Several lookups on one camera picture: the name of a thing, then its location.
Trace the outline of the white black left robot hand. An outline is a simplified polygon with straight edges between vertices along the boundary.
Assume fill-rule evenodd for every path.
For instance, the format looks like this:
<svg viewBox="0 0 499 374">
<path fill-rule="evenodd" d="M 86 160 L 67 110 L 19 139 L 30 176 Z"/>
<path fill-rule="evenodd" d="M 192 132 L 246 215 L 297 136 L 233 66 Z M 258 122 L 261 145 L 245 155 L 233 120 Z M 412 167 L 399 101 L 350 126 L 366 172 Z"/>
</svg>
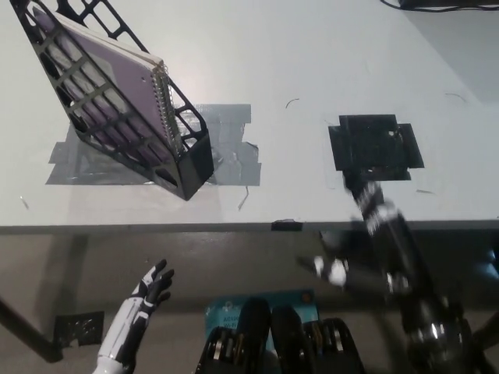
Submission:
<svg viewBox="0 0 499 374">
<path fill-rule="evenodd" d="M 156 263 L 121 304 L 97 354 L 95 373 L 133 373 L 150 318 L 171 296 L 175 274 L 167 260 Z"/>
</svg>

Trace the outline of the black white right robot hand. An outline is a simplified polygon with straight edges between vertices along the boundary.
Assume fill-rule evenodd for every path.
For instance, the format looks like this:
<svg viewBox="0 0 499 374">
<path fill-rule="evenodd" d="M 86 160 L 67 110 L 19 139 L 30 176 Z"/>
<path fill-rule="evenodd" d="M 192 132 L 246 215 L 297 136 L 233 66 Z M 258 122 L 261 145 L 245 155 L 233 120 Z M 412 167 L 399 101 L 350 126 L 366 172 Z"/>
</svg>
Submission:
<svg viewBox="0 0 499 374">
<path fill-rule="evenodd" d="M 402 212 L 385 198 L 378 182 L 349 172 L 345 187 L 352 194 L 380 264 L 369 274 L 345 259 L 298 256 L 296 262 L 315 277 L 338 288 L 379 291 L 398 306 L 405 333 L 415 341 L 463 343 L 462 321 L 436 292 L 428 267 Z"/>
</svg>

